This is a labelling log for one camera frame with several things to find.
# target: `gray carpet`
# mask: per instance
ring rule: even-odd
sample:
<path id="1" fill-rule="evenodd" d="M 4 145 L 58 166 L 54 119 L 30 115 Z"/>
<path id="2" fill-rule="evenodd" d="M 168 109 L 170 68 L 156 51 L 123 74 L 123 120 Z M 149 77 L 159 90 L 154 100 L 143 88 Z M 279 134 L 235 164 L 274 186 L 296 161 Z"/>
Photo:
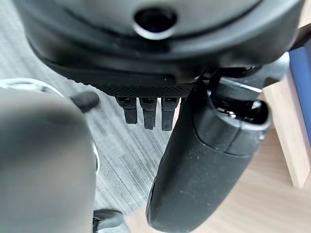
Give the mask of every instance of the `gray carpet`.
<path id="1" fill-rule="evenodd" d="M 1 0 L 0 30 L 0 79 L 39 79 L 53 85 L 65 96 L 83 90 L 96 90 L 54 73 L 34 56 L 10 0 Z M 138 110 L 138 124 L 127 125 L 123 110 L 115 99 L 96 91 L 100 95 L 101 106 L 86 116 L 101 160 L 95 208 L 117 208 L 128 215 L 146 204 L 170 133 L 161 131 L 159 106 L 157 126 L 148 131 L 143 126 L 141 109 Z M 102 232 L 128 231 L 123 226 Z"/>

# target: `wooden furniture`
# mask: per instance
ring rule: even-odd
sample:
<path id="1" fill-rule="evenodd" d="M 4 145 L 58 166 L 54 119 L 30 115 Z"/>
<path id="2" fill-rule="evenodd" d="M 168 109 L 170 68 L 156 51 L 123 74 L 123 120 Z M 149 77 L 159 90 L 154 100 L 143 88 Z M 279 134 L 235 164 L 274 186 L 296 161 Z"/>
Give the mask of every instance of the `wooden furniture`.
<path id="1" fill-rule="evenodd" d="M 311 0 L 307 0 L 299 26 L 310 23 Z M 265 88 L 263 92 L 272 108 L 275 128 L 293 185 L 302 188 L 311 170 L 311 150 L 291 74 L 279 83 Z"/>

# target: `blue object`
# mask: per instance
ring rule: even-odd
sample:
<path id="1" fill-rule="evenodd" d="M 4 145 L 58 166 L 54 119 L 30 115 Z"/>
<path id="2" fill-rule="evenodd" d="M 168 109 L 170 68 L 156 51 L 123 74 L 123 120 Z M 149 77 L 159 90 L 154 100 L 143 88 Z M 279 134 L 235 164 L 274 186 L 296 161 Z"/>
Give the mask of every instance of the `blue object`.
<path id="1" fill-rule="evenodd" d="M 290 66 L 311 143 L 311 43 L 290 52 Z"/>

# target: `circular hole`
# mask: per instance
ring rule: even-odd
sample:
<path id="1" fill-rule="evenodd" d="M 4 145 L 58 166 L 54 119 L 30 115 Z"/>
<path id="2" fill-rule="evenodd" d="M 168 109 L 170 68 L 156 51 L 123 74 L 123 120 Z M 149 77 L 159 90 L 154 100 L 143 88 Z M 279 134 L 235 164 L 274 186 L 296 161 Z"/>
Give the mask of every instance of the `circular hole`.
<path id="1" fill-rule="evenodd" d="M 170 29 L 177 22 L 176 14 L 168 8 L 148 8 L 135 14 L 136 23 L 151 33 L 162 33 Z"/>

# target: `wooden floor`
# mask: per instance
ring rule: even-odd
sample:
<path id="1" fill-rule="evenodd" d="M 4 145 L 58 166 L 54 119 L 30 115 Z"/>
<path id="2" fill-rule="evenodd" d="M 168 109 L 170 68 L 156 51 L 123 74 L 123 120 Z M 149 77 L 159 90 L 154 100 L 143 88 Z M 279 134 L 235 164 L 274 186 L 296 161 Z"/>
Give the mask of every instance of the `wooden floor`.
<path id="1" fill-rule="evenodd" d="M 145 210 L 127 218 L 132 233 L 156 233 Z M 309 233 L 311 180 L 293 188 L 275 130 L 272 130 L 233 191 L 194 233 Z"/>

